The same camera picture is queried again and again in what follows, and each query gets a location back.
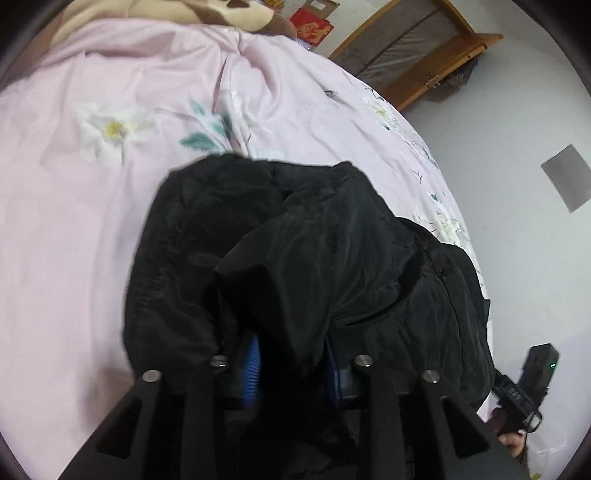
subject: person's hand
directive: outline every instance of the person's hand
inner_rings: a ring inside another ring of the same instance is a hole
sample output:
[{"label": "person's hand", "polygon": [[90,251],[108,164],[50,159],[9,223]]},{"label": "person's hand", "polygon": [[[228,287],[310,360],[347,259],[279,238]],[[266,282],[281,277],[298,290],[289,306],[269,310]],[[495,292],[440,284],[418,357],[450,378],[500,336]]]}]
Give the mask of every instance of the person's hand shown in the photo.
[{"label": "person's hand", "polygon": [[[498,435],[507,420],[507,412],[502,408],[495,408],[491,413],[491,418],[486,422],[492,428],[495,435]],[[525,437],[521,433],[504,433],[499,435],[499,442],[509,449],[513,458],[521,455],[525,448]]]}]

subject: black fabric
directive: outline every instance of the black fabric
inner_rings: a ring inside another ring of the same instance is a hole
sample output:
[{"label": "black fabric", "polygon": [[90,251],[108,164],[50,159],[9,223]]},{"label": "black fabric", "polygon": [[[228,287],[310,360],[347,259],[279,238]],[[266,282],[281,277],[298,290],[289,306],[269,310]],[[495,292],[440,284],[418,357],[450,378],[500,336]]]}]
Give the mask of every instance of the black fabric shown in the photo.
[{"label": "black fabric", "polygon": [[477,407],[494,378],[467,255],[396,218],[349,163],[228,154],[161,186],[128,288],[134,370],[158,369],[182,391],[240,325],[259,333],[263,363],[290,379],[319,366],[329,331],[337,357],[370,354],[401,391],[435,369]]}]

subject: metal screw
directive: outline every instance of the metal screw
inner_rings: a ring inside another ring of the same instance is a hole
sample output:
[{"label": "metal screw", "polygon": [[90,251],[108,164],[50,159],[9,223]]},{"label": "metal screw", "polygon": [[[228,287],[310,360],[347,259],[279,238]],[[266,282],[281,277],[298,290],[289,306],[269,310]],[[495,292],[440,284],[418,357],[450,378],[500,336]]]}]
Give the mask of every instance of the metal screw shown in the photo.
[{"label": "metal screw", "polygon": [[437,383],[439,382],[439,374],[435,370],[425,370],[423,380],[429,383]]},{"label": "metal screw", "polygon": [[358,355],[355,357],[355,363],[360,367],[371,367],[373,362],[374,359],[372,359],[369,355]]},{"label": "metal screw", "polygon": [[215,368],[227,367],[228,357],[226,355],[214,355],[211,357],[209,364]]},{"label": "metal screw", "polygon": [[162,378],[162,373],[158,370],[147,370],[142,375],[142,380],[147,383],[156,383],[159,382]]}]

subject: bed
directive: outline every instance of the bed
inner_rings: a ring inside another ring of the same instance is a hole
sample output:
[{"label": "bed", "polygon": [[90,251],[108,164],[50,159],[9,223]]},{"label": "bed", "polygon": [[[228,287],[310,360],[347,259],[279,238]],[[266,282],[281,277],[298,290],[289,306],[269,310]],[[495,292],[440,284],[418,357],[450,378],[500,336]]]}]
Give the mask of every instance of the bed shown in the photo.
[{"label": "bed", "polygon": [[0,140],[0,431],[33,480],[57,478],[133,383],[125,289],[171,169],[225,151],[350,161],[395,215],[463,248],[478,271],[411,125],[286,37],[93,21],[0,93]]}]

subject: white flower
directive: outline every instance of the white flower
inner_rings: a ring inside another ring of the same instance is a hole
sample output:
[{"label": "white flower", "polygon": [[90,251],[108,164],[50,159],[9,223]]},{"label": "white flower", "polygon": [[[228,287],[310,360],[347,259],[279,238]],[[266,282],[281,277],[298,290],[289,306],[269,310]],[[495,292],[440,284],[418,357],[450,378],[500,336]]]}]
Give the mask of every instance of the white flower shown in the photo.
[{"label": "white flower", "polygon": [[124,144],[148,138],[156,123],[141,108],[107,112],[91,103],[80,108],[79,127],[82,156],[115,168],[123,165]]}]

